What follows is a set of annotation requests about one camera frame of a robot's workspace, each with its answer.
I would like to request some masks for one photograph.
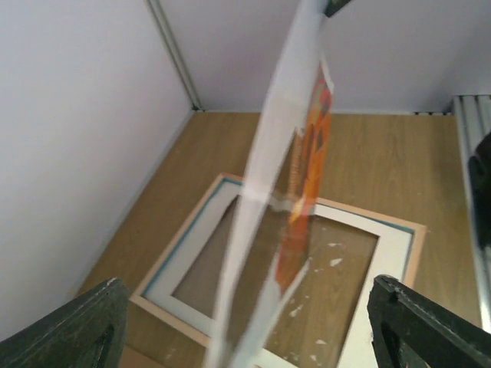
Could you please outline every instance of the paint speck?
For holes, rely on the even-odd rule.
[[[296,307],[294,310],[290,312],[290,317],[295,317],[299,311],[302,310],[304,307],[304,304],[300,304],[298,307]]]
[[[329,261],[329,265],[331,267],[336,267],[337,265],[339,265],[341,263],[341,261],[343,260],[343,258],[336,258],[336,259],[331,259]]]
[[[174,354],[175,351],[176,351],[176,349],[172,348],[170,350],[170,352],[166,355],[166,360],[169,360],[170,358],[172,358],[172,355]]]
[[[297,354],[297,353],[294,353],[294,352],[290,352],[290,354],[292,355],[292,359],[295,361],[295,362],[298,362],[298,359],[300,358],[300,356]]]

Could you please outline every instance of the picture frame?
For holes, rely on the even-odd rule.
[[[241,183],[242,178],[238,176],[226,173],[217,176],[130,297],[131,302],[205,347],[209,343],[211,317],[177,300],[172,293],[199,257],[224,211],[239,194]],[[389,274],[407,286],[413,286],[426,227],[321,198],[317,200],[314,212],[314,215],[378,237],[337,367],[377,366],[370,344],[371,325],[366,308],[373,279],[379,274]],[[283,307],[307,270],[308,262],[282,298],[269,331],[276,325]],[[150,292],[159,277],[163,277],[163,282]],[[152,302],[155,298],[159,299],[158,304]],[[256,357],[255,365],[261,368],[295,367],[266,349],[262,349]]]

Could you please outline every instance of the white wall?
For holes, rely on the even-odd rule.
[[[441,111],[453,65],[490,15],[489,0],[354,0],[328,23],[334,108]]]
[[[188,116],[144,2],[0,2],[0,339],[73,295]]]
[[[298,0],[160,0],[202,105],[259,111]]]
[[[482,18],[440,87],[448,94],[491,94],[491,11]]]
[[[260,110],[298,1],[160,1],[204,107]],[[441,110],[456,59],[490,16],[489,0],[353,0],[328,24],[334,110]]]

